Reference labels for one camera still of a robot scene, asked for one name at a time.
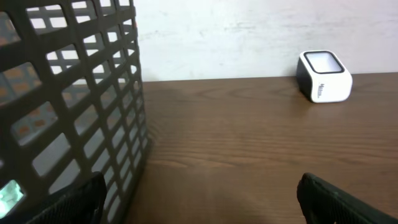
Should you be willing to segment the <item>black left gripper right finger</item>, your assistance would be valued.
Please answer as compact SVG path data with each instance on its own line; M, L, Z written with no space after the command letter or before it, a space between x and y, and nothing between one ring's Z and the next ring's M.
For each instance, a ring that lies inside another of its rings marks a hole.
M297 200L307 224L397 224L397 219L306 172Z

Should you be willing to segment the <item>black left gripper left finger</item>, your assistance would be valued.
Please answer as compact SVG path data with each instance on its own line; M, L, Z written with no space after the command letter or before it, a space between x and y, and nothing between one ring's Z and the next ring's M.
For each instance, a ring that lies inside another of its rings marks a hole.
M107 189L104 175L92 173L84 182L68 185L29 212L26 223L100 223Z

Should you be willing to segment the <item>orange Kleenex tissue pack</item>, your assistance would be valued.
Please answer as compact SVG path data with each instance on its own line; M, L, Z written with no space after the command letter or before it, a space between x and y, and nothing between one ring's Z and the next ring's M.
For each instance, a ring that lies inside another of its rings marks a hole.
M40 85L38 74L30 62L1 72L1 105L18 99Z

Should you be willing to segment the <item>teal flushable wipes packet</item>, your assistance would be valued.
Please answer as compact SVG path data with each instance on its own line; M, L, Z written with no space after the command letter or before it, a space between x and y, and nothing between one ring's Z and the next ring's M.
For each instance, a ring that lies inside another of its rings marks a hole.
M1 218L4 218L24 198L24 192L15 180L1 188Z

